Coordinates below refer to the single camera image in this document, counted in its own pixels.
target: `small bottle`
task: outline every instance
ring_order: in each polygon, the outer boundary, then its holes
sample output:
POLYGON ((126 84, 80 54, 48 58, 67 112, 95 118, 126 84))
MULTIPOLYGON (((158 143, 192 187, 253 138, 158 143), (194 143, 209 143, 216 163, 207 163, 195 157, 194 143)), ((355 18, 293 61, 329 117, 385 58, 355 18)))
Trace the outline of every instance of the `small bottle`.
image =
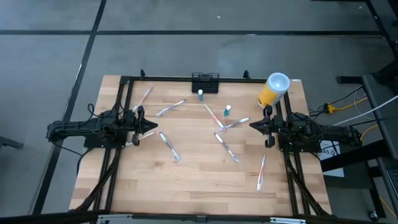
POLYGON ((224 110, 224 116, 228 116, 230 110, 231 110, 231 105, 226 105, 226 108, 224 110))
POLYGON ((203 101, 203 90, 199 90, 198 94, 199 94, 199 100, 203 101))

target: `white cable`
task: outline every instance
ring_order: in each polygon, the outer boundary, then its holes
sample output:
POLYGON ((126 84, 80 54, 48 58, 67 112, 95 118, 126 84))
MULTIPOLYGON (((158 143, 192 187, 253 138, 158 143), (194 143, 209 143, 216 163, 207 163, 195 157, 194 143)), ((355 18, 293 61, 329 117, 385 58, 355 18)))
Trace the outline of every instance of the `white cable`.
MULTIPOLYGON (((362 114, 362 113, 359 111, 359 109, 356 107, 356 93, 357 93, 357 91, 356 91, 355 94, 354 94, 354 107, 355 107, 356 111, 357 111, 359 114, 362 114)), ((368 118, 368 117, 365 116, 365 115, 363 115, 363 117, 366 118, 366 119, 368 119, 368 120, 372 120, 371 118, 368 118)))
POLYGON ((351 121, 351 120, 353 120, 353 119, 360 118, 360 117, 362 117, 362 116, 364 116, 364 115, 367 115, 368 113, 372 113, 373 111, 378 110, 379 108, 382 108, 384 105, 390 103, 391 101, 393 101, 393 100, 396 99, 396 98, 398 98, 398 95, 394 96, 393 98, 391 98, 390 100, 386 101, 385 103, 383 103, 382 105, 378 106, 377 108, 371 109, 371 110, 369 110, 369 111, 367 111, 367 112, 365 112, 365 113, 363 113, 363 114, 360 114, 360 115, 355 116, 355 117, 353 117, 353 118, 347 119, 347 120, 345 120, 345 121, 336 123, 336 124, 334 124, 333 126, 336 126, 336 125, 339 125, 339 124, 343 124, 343 123, 345 123, 345 122, 347 122, 347 121, 351 121))

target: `gray floor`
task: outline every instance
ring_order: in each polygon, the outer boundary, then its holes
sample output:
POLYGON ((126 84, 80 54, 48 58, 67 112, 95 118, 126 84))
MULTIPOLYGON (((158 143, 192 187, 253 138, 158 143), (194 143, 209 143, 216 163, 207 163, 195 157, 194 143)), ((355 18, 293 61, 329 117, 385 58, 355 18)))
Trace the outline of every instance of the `gray floor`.
MULTIPOLYGON (((0 29, 91 29, 99 0, 0 1, 0 29)), ((391 10, 377 4, 381 17, 393 20, 391 10)), ((375 30, 361 2, 270 1, 108 1, 101 30, 375 30)), ((60 119, 78 71, 88 36, 0 35, 0 135, 25 144, 17 151, 0 150, 0 216, 25 215, 37 190, 50 150, 46 126, 60 119)), ((282 36, 98 36, 88 61, 72 120, 88 117, 103 75, 189 76, 192 72, 219 72, 222 77, 265 78, 284 72, 303 80, 308 106, 344 96, 356 85, 337 85, 336 75, 360 76, 392 60, 384 39, 354 37, 282 36)), ((340 105, 353 101, 346 99, 340 105)), ((361 103, 359 109, 369 109, 361 103)), ((319 122, 333 124, 357 115, 350 108, 319 122)), ((369 126, 359 127, 364 131, 369 126)), ((372 142, 381 136, 370 132, 372 142)), ((65 146, 81 152, 82 139, 65 146)), ((75 183, 77 156, 62 152, 44 212, 67 211, 75 183)), ((382 180, 376 179, 388 201, 382 180)), ((372 210, 368 191, 328 188, 333 214, 367 220, 372 210)), ((396 223, 390 214, 384 222, 396 223)))

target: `wooden tabletop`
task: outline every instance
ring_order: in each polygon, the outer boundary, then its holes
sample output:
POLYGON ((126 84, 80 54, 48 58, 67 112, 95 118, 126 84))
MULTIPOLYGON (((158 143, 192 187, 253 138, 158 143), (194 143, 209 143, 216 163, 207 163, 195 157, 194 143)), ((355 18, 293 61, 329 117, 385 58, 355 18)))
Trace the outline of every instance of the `wooden tabletop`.
MULTIPOLYGON (((104 76, 96 114, 112 108, 119 80, 117 75, 104 76)), ((218 94, 205 94, 201 102, 197 94, 191 92, 190 82, 134 82, 130 108, 141 100, 150 84, 154 89, 143 103, 145 117, 159 124, 153 131, 164 132, 181 161, 174 161, 158 133, 143 139, 140 146, 123 149, 112 212, 292 215, 284 158, 279 145, 276 143, 273 148, 266 149, 266 137, 248 125, 263 118, 256 98, 264 84, 220 83, 218 94), (155 117, 160 110, 182 99, 187 99, 186 103, 159 118, 155 117), (239 163, 233 161, 215 138, 214 132, 219 127, 204 103, 224 125, 237 119, 251 118, 249 122, 221 133, 225 143, 238 156, 239 163), (231 114, 223 118, 226 105, 232 106, 231 114), (264 185, 257 192, 263 154, 266 155, 264 185)), ((289 96, 292 111, 308 114, 300 80, 292 80, 289 96)), ((79 206, 98 182, 103 155, 104 149, 93 149, 82 159, 70 208, 79 206)), ((318 159, 309 153, 301 153, 300 156, 306 186, 323 209, 330 212, 318 159)), ((302 212, 299 192, 296 186, 298 206, 302 212)), ((100 208, 104 207, 106 193, 107 186, 100 208)))

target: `yellow container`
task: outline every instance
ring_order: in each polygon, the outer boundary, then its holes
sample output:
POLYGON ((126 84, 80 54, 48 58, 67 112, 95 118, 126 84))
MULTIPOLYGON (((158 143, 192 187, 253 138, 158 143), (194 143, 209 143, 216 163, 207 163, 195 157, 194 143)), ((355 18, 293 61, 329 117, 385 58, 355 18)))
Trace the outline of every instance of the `yellow container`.
POLYGON ((289 89, 290 80, 282 73, 273 73, 269 76, 264 89, 257 98, 257 103, 261 108, 267 105, 274 106, 289 89))

